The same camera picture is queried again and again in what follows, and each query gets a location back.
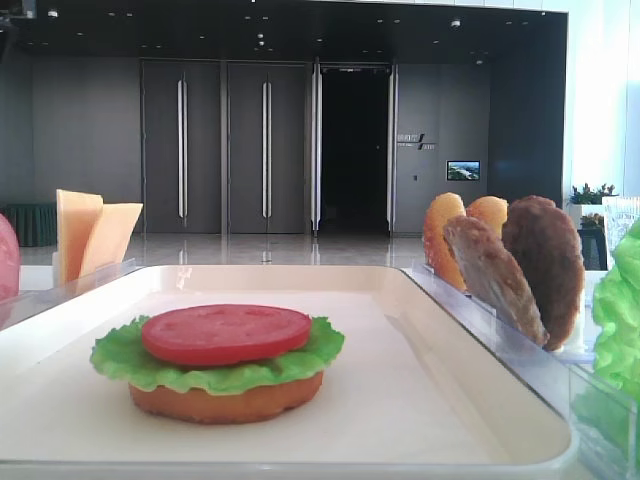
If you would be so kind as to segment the wall sign lettering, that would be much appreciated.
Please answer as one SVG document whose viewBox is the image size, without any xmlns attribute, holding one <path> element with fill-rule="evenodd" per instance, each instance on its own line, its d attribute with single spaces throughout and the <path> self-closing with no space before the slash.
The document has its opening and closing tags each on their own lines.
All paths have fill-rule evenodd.
<svg viewBox="0 0 640 480">
<path fill-rule="evenodd" d="M 414 148 L 418 151 L 432 151 L 437 147 L 436 142 L 425 140 L 425 134 L 398 134 L 396 138 L 396 146 L 398 148 Z"/>
</svg>

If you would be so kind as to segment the clear acrylic rack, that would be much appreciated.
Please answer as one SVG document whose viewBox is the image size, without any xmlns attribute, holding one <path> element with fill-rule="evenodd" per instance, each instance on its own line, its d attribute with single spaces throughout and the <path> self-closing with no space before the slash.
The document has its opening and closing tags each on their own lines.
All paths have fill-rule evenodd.
<svg viewBox="0 0 640 480">
<path fill-rule="evenodd" d="M 579 463 L 594 479 L 639 477 L 635 399 L 590 372 L 576 355 L 536 347 L 494 309 L 458 292 L 426 265 L 415 261 L 405 272 L 569 421 L 579 437 Z"/>
<path fill-rule="evenodd" d="M 54 267 L 26 265 L 22 268 L 19 295 L 1 302 L 1 329 L 5 330 L 75 297 L 117 280 L 138 268 L 135 259 L 99 268 L 96 272 L 62 286 L 53 285 Z"/>
</svg>

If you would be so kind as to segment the round bread slice on tray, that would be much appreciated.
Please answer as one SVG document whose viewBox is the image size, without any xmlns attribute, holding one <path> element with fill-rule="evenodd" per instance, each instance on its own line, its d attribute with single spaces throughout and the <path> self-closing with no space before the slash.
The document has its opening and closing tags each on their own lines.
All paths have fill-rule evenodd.
<svg viewBox="0 0 640 480">
<path fill-rule="evenodd" d="M 164 386 L 143 391 L 129 385 L 134 404 L 142 411 L 181 421 L 208 424 L 246 424 L 266 421 L 311 401 L 323 383 L 324 372 L 312 377 L 265 385 L 234 395 L 213 395 L 192 388 L 179 393 Z"/>
</svg>

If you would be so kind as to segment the golden bread slice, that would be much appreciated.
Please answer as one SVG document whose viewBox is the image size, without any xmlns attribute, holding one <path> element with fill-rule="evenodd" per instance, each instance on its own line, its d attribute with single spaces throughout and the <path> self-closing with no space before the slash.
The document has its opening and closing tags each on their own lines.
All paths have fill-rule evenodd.
<svg viewBox="0 0 640 480">
<path fill-rule="evenodd" d="M 502 237 L 502 226 L 507 220 L 508 202 L 496 196 L 483 196 L 466 207 L 466 215 L 476 218 L 488 225 L 497 235 Z"/>
<path fill-rule="evenodd" d="M 452 287 L 464 292 L 466 286 L 455 258 L 444 237 L 444 226 L 452 218 L 465 216 L 461 197 L 447 192 L 436 196 L 428 207 L 423 226 L 423 245 L 427 264 Z"/>
</svg>

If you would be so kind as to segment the rear brown meat patty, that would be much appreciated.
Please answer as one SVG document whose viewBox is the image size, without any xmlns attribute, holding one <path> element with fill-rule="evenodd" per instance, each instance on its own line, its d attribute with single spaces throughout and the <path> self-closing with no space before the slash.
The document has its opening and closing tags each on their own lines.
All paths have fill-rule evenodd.
<svg viewBox="0 0 640 480">
<path fill-rule="evenodd" d="M 560 349 L 573 333 L 584 291 L 577 229 L 554 201 L 531 195 L 508 207 L 502 241 L 521 267 L 549 333 L 545 349 Z"/>
</svg>

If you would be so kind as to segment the left orange cheese slice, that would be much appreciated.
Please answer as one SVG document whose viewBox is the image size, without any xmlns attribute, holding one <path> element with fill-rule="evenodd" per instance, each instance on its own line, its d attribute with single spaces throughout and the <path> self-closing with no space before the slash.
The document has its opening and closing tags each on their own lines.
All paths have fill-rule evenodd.
<svg viewBox="0 0 640 480">
<path fill-rule="evenodd" d="M 58 235 L 58 280 L 63 285 L 76 280 L 85 247 L 103 208 L 101 195 L 56 190 Z"/>
</svg>

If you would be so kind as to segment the left dark double door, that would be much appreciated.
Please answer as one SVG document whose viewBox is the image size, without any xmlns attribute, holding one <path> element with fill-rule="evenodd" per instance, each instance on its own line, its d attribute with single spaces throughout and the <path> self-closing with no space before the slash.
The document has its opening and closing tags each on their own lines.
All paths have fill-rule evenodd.
<svg viewBox="0 0 640 480">
<path fill-rule="evenodd" d="M 220 68 L 142 63 L 146 227 L 221 231 Z"/>
</svg>

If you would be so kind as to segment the clear acrylic right rack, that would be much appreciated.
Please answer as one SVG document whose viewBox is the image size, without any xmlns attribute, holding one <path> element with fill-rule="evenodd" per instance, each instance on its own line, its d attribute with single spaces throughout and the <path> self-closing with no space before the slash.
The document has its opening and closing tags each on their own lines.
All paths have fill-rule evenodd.
<svg viewBox="0 0 640 480">
<path fill-rule="evenodd" d="M 569 421 L 579 437 L 579 463 L 594 479 L 639 477 L 635 399 L 590 372 L 576 355 L 536 347 L 494 309 L 458 292 L 426 265 L 415 261 L 405 272 Z"/>
</svg>

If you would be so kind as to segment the brown meat patty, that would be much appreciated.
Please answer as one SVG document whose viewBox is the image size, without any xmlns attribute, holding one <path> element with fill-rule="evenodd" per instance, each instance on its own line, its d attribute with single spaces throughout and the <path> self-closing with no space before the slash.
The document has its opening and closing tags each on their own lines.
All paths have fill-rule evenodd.
<svg viewBox="0 0 640 480">
<path fill-rule="evenodd" d="M 549 339 L 529 284 L 512 254 L 484 222 L 456 216 L 443 227 L 469 293 L 538 346 Z"/>
<path fill-rule="evenodd" d="M 521 267 L 549 333 L 545 349 L 560 349 L 573 333 L 584 291 L 577 229 L 554 201 L 531 195 L 508 207 L 502 241 Z"/>
</svg>

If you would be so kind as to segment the front brown meat patty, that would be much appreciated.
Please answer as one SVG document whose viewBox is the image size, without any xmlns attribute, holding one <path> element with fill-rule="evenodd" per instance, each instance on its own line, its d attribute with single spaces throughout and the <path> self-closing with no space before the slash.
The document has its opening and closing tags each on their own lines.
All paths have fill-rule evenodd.
<svg viewBox="0 0 640 480">
<path fill-rule="evenodd" d="M 456 216 L 443 227 L 469 293 L 538 346 L 549 339 L 529 284 L 512 254 L 484 222 Z"/>
</svg>

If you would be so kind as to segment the white plastic tray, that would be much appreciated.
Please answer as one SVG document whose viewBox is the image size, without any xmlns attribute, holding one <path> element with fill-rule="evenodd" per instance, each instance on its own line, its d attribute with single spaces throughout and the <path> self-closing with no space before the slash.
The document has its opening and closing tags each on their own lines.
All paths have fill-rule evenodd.
<svg viewBox="0 0 640 480">
<path fill-rule="evenodd" d="M 140 315 L 250 303 L 327 317 L 346 338 L 315 398 L 255 424 L 137 409 L 94 341 Z M 1 334 L 5 479 L 565 479 L 579 440 L 404 272 L 157 266 Z"/>
</svg>

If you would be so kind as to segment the potted plants on stand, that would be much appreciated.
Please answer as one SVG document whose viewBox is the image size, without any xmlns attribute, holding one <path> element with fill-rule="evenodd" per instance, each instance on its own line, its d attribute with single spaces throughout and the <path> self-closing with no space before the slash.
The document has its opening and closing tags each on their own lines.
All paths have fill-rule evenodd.
<svg viewBox="0 0 640 480">
<path fill-rule="evenodd" d="M 613 184 L 591 188 L 585 183 L 581 188 L 572 187 L 568 200 L 568 212 L 577 229 L 604 229 L 605 207 L 602 199 L 616 196 Z"/>
</svg>

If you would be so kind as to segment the clear acrylic left rack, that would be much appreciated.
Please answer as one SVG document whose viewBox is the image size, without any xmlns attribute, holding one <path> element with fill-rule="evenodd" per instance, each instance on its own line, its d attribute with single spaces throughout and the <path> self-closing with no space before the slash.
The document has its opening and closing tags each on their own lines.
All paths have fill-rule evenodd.
<svg viewBox="0 0 640 480">
<path fill-rule="evenodd" d="M 5 330 L 75 297 L 117 280 L 138 268 L 135 259 L 99 268 L 96 272 L 62 286 L 53 285 L 54 267 L 26 265 L 22 268 L 19 295 L 1 302 L 1 329 Z"/>
</svg>

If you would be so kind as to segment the orange cheese slice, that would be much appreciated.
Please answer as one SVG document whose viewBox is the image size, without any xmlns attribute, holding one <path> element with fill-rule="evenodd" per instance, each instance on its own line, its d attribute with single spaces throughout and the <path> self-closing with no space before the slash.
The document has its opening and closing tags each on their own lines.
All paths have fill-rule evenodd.
<svg viewBox="0 0 640 480">
<path fill-rule="evenodd" d="M 80 277 L 123 260 L 142 208 L 142 203 L 103 205 L 86 243 Z"/>
<path fill-rule="evenodd" d="M 76 280 L 85 247 L 103 208 L 101 195 L 56 190 L 58 235 L 58 280 L 63 285 Z"/>
</svg>

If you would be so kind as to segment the dark double door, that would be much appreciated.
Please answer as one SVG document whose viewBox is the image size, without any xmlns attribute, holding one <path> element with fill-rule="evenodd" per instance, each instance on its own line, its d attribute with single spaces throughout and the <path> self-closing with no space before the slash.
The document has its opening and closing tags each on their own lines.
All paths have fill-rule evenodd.
<svg viewBox="0 0 640 480">
<path fill-rule="evenodd" d="M 142 63 L 146 227 L 221 231 L 220 68 Z"/>
<path fill-rule="evenodd" d="M 230 228 L 305 230 L 305 80 L 301 66 L 233 64 L 229 87 Z"/>
</svg>

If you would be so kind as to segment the right golden bread slice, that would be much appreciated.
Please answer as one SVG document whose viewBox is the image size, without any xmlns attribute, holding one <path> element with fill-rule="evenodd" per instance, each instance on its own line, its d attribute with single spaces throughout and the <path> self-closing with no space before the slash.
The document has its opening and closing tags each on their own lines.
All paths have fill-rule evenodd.
<svg viewBox="0 0 640 480">
<path fill-rule="evenodd" d="M 466 207 L 466 215 L 476 218 L 488 225 L 497 235 L 502 237 L 502 226 L 507 220 L 508 202 L 496 196 L 483 196 Z"/>
</svg>

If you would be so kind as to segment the left golden bread slice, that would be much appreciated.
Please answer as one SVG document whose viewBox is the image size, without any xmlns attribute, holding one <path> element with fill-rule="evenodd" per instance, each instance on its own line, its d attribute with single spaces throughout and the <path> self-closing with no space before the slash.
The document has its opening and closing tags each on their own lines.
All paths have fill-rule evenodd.
<svg viewBox="0 0 640 480">
<path fill-rule="evenodd" d="M 428 207 L 423 226 L 423 245 L 427 264 L 452 287 L 464 292 L 466 286 L 455 258 L 444 237 L 444 226 L 452 218 L 465 216 L 461 197 L 447 192 L 436 196 Z"/>
</svg>

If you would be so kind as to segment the middle dark double door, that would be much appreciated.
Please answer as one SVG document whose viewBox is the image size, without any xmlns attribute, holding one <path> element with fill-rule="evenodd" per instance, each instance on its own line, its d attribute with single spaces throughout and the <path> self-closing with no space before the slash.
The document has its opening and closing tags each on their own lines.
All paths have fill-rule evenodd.
<svg viewBox="0 0 640 480">
<path fill-rule="evenodd" d="M 301 66 L 233 64 L 229 87 L 230 228 L 305 230 L 305 80 Z"/>
</svg>

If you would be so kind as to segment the green lettuce stack in holder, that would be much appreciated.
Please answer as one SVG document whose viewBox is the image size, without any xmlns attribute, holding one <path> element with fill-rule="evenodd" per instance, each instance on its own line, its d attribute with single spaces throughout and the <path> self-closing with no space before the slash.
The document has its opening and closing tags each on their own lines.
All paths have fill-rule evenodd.
<svg viewBox="0 0 640 480">
<path fill-rule="evenodd" d="M 601 332 L 593 368 L 634 399 L 639 398 L 639 225 L 618 243 L 614 266 L 593 295 L 592 315 Z"/>
</svg>

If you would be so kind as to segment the green draped table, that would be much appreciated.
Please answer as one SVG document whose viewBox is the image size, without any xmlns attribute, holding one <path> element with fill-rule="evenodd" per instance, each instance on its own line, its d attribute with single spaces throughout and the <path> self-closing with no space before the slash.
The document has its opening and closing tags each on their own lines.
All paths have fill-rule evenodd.
<svg viewBox="0 0 640 480">
<path fill-rule="evenodd" d="M 1 213 L 14 228 L 20 247 L 43 247 L 57 242 L 55 203 L 5 204 Z"/>
</svg>

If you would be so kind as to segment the clear glass cup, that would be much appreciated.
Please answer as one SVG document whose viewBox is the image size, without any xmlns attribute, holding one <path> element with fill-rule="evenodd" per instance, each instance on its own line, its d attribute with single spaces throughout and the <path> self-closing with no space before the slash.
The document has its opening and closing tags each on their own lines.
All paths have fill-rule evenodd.
<svg viewBox="0 0 640 480">
<path fill-rule="evenodd" d="M 639 202 L 638 196 L 607 196 L 602 199 L 608 269 L 615 263 L 613 252 L 618 243 L 639 219 Z"/>
</svg>

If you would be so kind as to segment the right orange cheese slice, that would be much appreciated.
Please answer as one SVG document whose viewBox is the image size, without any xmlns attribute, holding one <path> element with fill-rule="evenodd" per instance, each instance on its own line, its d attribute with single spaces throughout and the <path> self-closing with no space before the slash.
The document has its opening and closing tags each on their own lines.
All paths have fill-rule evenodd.
<svg viewBox="0 0 640 480">
<path fill-rule="evenodd" d="M 103 205 L 86 243 L 80 277 L 123 260 L 142 208 L 142 203 Z"/>
</svg>

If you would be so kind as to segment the green lettuce leaf on tray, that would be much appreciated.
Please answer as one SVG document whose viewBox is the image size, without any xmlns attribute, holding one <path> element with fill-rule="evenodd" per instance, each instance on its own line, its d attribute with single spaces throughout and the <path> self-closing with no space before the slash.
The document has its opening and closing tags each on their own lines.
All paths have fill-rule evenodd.
<svg viewBox="0 0 640 480">
<path fill-rule="evenodd" d="M 326 317 L 312 319 L 310 338 L 275 358 L 222 367 L 181 367 L 153 357 L 143 346 L 146 315 L 95 341 L 90 362 L 101 375 L 123 380 L 145 392 L 160 386 L 178 393 L 202 389 L 211 395 L 236 395 L 260 386 L 309 379 L 324 371 L 342 350 L 345 336 Z"/>
</svg>

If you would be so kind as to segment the red tomato slice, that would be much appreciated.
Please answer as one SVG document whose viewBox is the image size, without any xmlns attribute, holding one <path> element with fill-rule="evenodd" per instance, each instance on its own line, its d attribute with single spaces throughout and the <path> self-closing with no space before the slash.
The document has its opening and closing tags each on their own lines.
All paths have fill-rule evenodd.
<svg viewBox="0 0 640 480">
<path fill-rule="evenodd" d="M 4 215 L 0 216 L 0 297 L 7 300 L 19 293 L 20 252 L 17 236 Z"/>
<path fill-rule="evenodd" d="M 154 357 L 193 367 L 227 366 L 274 358 L 304 346 L 307 314 L 279 307 L 214 304 L 155 315 L 141 328 Z"/>
</svg>

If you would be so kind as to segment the wall mounted screen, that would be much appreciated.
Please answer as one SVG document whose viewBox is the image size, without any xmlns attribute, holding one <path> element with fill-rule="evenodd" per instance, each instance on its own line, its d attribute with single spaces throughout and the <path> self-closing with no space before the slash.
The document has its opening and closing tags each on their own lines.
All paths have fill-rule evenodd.
<svg viewBox="0 0 640 480">
<path fill-rule="evenodd" d="M 479 181 L 481 165 L 479 161 L 448 161 L 448 181 Z"/>
</svg>

